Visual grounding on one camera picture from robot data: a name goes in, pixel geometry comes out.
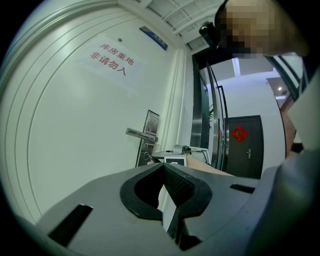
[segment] door lock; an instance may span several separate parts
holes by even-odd
[[[246,152],[248,154],[248,159],[251,158],[251,148],[248,149],[248,152]]]

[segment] metal door handle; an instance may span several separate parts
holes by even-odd
[[[246,152],[248,154],[248,159],[250,159],[251,157],[251,148],[248,149],[248,152]]]
[[[153,143],[158,142],[158,137],[152,136],[152,135],[149,135],[149,134],[146,134],[144,132],[141,132],[141,131],[138,131],[138,130],[134,130],[134,129],[131,129],[131,128],[127,128],[125,134],[131,135],[131,136],[134,136],[134,137],[137,137],[137,138],[140,138],[140,139],[144,139],[146,141],[150,141],[150,142],[153,142]]]

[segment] paper sign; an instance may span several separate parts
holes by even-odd
[[[145,65],[126,47],[104,35],[86,43],[73,61],[131,92],[134,92]]]

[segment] red chinese new year decoration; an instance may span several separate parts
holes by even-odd
[[[232,136],[238,141],[242,142],[247,136],[248,133],[246,132],[245,129],[243,129],[240,125],[237,126],[237,128],[234,129],[232,132]]]

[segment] ceiling light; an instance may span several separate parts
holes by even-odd
[[[275,99],[276,100],[284,100],[286,98],[286,96],[276,96]]]

